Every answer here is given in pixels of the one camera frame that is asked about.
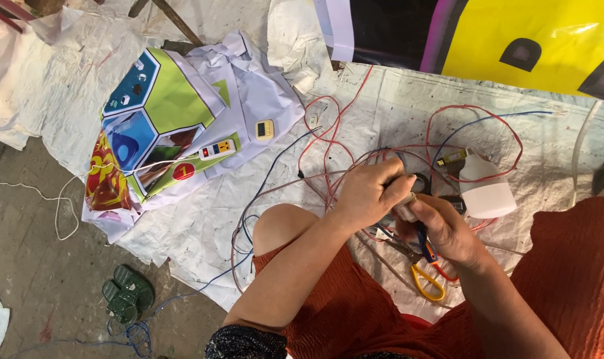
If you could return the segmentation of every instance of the knee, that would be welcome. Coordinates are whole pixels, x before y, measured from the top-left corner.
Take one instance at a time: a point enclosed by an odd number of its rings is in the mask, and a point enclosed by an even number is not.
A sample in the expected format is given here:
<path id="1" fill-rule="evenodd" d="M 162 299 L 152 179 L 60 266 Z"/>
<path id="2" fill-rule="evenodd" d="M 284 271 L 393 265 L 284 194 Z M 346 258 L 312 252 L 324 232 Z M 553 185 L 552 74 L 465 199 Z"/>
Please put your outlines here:
<path id="1" fill-rule="evenodd" d="M 277 204 L 260 216 L 253 228 L 253 251 L 266 254 L 306 232 L 318 216 L 292 204 Z"/>

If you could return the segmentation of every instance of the black sleeve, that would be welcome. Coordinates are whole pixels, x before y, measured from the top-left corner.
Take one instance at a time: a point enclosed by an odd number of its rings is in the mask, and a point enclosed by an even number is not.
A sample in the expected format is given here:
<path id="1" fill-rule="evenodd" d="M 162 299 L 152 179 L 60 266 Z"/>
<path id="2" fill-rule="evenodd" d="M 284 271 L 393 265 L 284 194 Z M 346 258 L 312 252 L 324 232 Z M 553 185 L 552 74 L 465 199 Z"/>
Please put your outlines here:
<path id="1" fill-rule="evenodd" d="M 204 351 L 204 359 L 285 359 L 287 338 L 244 325 L 218 329 Z"/>

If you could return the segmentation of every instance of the gray floor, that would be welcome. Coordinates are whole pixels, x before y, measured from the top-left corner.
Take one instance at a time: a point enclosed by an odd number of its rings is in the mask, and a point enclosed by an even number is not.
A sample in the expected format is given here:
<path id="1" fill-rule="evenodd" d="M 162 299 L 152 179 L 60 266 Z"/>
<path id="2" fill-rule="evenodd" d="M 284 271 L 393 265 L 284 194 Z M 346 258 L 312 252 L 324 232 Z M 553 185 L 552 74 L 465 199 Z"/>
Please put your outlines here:
<path id="1" fill-rule="evenodd" d="M 32 185 L 47 197 L 57 197 L 71 174 L 58 165 L 40 139 L 30 139 L 23 151 L 0 143 L 0 181 Z M 79 213 L 84 188 L 74 180 L 64 195 Z M 43 200 L 36 191 L 0 185 L 0 298 L 11 309 L 10 325 L 1 357 L 40 344 L 49 328 L 52 339 L 111 340 L 106 333 L 106 303 L 102 283 L 114 267 L 127 263 L 154 284 L 156 305 L 193 290 L 170 277 L 167 265 L 157 268 L 139 262 L 117 246 L 105 246 L 106 237 L 92 225 L 80 223 L 76 234 L 59 241 L 54 230 L 56 201 Z M 61 232 L 74 228 L 68 204 L 61 202 Z M 202 358 L 210 335 L 225 311 L 204 295 L 179 299 L 151 320 L 153 358 Z M 130 347 L 83 347 L 49 344 L 18 358 L 136 358 Z"/>

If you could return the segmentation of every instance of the person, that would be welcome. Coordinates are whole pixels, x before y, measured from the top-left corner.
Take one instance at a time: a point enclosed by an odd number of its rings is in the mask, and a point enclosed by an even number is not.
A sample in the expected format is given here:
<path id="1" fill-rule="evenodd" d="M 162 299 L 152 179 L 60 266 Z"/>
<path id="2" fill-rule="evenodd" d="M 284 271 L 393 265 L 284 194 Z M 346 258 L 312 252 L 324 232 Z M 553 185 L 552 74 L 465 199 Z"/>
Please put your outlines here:
<path id="1" fill-rule="evenodd" d="M 414 182 L 389 159 L 349 172 L 322 218 L 291 204 L 266 210 L 253 232 L 257 276 L 205 357 L 604 358 L 604 197 L 535 214 L 533 247 L 509 279 L 447 201 L 418 195 L 410 209 L 455 265 L 466 301 L 417 329 L 345 245 Z M 411 236 L 409 224 L 397 228 Z"/>

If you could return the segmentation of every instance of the orange dress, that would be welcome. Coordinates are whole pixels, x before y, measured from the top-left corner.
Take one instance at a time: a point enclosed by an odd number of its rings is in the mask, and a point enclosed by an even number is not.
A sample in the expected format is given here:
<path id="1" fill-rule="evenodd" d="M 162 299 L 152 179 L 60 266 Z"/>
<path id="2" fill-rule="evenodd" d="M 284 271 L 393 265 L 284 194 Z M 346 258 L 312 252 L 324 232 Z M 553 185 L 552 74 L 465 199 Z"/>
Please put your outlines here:
<path id="1" fill-rule="evenodd" d="M 532 249 L 511 280 L 572 359 L 604 358 L 604 197 L 564 212 L 538 212 Z M 257 273 L 285 246 L 253 258 Z M 295 359 L 353 358 L 388 351 L 416 358 L 483 358 L 466 302 L 433 326 L 412 328 L 391 296 L 346 246 L 284 335 Z"/>

